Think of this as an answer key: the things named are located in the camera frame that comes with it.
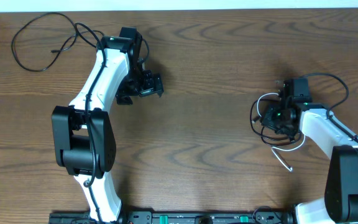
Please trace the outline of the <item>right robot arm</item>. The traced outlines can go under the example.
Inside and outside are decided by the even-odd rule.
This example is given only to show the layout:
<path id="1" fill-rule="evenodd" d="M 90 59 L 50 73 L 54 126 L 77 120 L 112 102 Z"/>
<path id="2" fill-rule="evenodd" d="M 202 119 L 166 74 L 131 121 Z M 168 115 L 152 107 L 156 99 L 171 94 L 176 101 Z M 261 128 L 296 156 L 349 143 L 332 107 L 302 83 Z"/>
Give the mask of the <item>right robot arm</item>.
<path id="1" fill-rule="evenodd" d="M 329 158 L 323 198 L 295 205 L 284 223 L 358 223 L 358 135 L 338 120 L 330 107 L 312 100 L 307 77 L 291 78 L 264 113 L 263 128 L 277 134 L 284 146 L 310 138 Z"/>

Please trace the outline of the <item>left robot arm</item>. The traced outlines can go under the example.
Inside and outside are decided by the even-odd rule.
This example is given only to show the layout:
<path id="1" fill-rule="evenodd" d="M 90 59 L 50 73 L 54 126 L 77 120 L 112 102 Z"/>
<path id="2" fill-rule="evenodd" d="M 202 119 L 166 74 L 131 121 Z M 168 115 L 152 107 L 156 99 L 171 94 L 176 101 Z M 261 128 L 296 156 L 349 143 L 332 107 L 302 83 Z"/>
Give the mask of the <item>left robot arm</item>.
<path id="1" fill-rule="evenodd" d="M 164 92 L 160 74 L 145 69 L 140 57 L 145 43 L 134 27 L 123 27 L 117 37 L 97 37 L 96 61 L 86 83 L 68 106 L 52 112 L 56 162 L 81 185 L 88 218 L 95 223 L 126 221 L 111 175 L 116 158 L 112 104 L 131 105 L 133 96 Z"/>

